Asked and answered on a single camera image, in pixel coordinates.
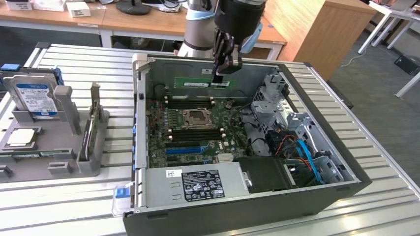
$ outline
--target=motherboard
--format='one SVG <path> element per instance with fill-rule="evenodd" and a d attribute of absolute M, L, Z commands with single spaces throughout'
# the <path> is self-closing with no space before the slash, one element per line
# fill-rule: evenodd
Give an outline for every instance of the motherboard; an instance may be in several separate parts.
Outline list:
<path fill-rule="evenodd" d="M 148 101 L 150 168 L 232 162 L 251 146 L 230 99 Z"/>

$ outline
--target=power supply label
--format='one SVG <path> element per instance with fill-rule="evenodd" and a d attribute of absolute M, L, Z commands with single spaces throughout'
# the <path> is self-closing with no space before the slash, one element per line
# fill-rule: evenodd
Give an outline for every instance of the power supply label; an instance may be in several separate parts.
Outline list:
<path fill-rule="evenodd" d="M 224 197 L 219 170 L 183 173 L 183 185 L 188 202 Z"/>
<path fill-rule="evenodd" d="M 39 116 L 58 114 L 54 100 L 48 97 L 50 89 L 47 85 L 18 84 L 16 87 L 30 112 Z"/>

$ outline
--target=gray carpet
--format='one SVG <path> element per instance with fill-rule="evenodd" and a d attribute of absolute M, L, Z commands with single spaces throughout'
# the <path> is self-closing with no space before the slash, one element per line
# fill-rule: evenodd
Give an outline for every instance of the gray carpet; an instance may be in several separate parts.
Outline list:
<path fill-rule="evenodd" d="M 100 46 L 99 37 L 94 34 L 0 27 L 0 35 L 0 64 L 24 64 L 39 41 Z M 360 36 L 343 64 L 359 55 L 356 51 L 367 36 Z M 386 52 L 370 47 L 362 58 L 338 69 L 331 81 L 355 104 L 358 118 L 420 184 L 420 83 L 406 94 L 404 100 L 394 96 L 412 78 L 394 64 L 396 57 L 390 50 Z"/>
<path fill-rule="evenodd" d="M 342 64 L 358 56 L 368 34 L 363 34 Z M 414 76 L 395 64 L 398 55 L 384 46 L 370 47 L 367 54 L 340 67 L 331 81 L 355 104 L 358 118 L 420 185 L 420 83 L 403 99 L 395 93 Z"/>

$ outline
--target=slatted metal surface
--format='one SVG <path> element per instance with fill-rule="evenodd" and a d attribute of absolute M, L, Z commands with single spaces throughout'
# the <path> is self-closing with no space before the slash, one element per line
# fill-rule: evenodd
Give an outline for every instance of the slatted metal surface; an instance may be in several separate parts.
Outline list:
<path fill-rule="evenodd" d="M 91 103 L 91 82 L 100 82 L 102 104 L 111 111 L 103 168 L 96 177 L 0 184 L 0 235 L 126 234 L 123 220 L 111 215 L 111 206 L 112 189 L 130 181 L 131 174 L 132 54 L 130 50 L 52 45 L 35 58 L 35 66 L 60 66 L 80 109 Z M 315 72 L 300 63 L 287 66 L 374 183 L 315 216 L 219 235 L 419 234 L 418 186 Z M 294 94 L 291 99 L 303 109 Z M 14 105 L 7 95 L 0 103 L 2 129 L 11 122 Z"/>

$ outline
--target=wooden cabinet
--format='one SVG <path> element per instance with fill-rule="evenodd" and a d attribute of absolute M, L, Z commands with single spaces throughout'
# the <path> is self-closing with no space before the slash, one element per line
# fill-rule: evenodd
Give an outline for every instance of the wooden cabinet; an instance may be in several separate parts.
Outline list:
<path fill-rule="evenodd" d="M 359 0 L 268 0 L 264 17 L 288 42 L 278 60 L 311 63 L 328 80 L 375 13 Z"/>

